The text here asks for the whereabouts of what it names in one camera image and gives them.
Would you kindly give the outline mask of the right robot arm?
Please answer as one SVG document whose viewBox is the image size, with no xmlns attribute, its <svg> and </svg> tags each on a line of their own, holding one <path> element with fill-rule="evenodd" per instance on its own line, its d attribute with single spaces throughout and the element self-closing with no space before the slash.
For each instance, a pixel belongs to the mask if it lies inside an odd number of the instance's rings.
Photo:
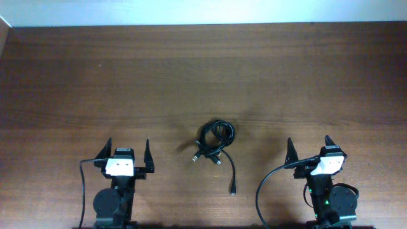
<svg viewBox="0 0 407 229">
<path fill-rule="evenodd" d="M 333 182 L 333 176 L 343 169 L 347 154 L 326 135 L 320 153 L 311 158 L 298 158 L 291 139 L 287 140 L 286 169 L 294 169 L 295 179 L 306 179 L 304 191 L 310 194 L 315 220 L 307 228 L 351 228 L 357 219 L 355 210 L 359 190 L 349 184 Z"/>
</svg>

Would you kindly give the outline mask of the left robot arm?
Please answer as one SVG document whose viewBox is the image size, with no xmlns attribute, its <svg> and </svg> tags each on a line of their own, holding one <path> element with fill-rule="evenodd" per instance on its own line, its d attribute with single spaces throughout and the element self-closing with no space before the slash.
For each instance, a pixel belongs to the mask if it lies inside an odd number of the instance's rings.
<svg viewBox="0 0 407 229">
<path fill-rule="evenodd" d="M 137 229 L 137 222 L 132 220 L 135 195 L 135 182 L 145 180 L 148 174 L 155 172 L 149 143 L 144 150 L 144 166 L 135 166 L 135 153 L 132 148 L 112 150 L 112 139 L 95 157 L 94 166 L 102 175 L 111 180 L 111 186 L 99 191 L 93 200 L 96 213 L 94 228 Z"/>
</svg>

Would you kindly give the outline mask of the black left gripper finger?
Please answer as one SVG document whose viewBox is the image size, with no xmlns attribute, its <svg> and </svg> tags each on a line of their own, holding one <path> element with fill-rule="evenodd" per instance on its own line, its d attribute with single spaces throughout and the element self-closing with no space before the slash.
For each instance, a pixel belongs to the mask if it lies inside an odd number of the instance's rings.
<svg viewBox="0 0 407 229">
<path fill-rule="evenodd" d="M 101 149 L 101 151 L 97 154 L 95 157 L 96 160 L 98 159 L 105 159 L 109 158 L 111 156 L 111 146 L 112 146 L 113 140 L 110 137 L 107 140 L 107 143 L 104 145 L 104 147 Z"/>
<path fill-rule="evenodd" d="M 146 173 L 154 173 L 155 172 L 155 165 L 153 161 L 153 157 L 151 155 L 150 146 L 149 146 L 149 139 L 146 139 L 146 147 L 144 151 L 144 163 Z"/>
</svg>

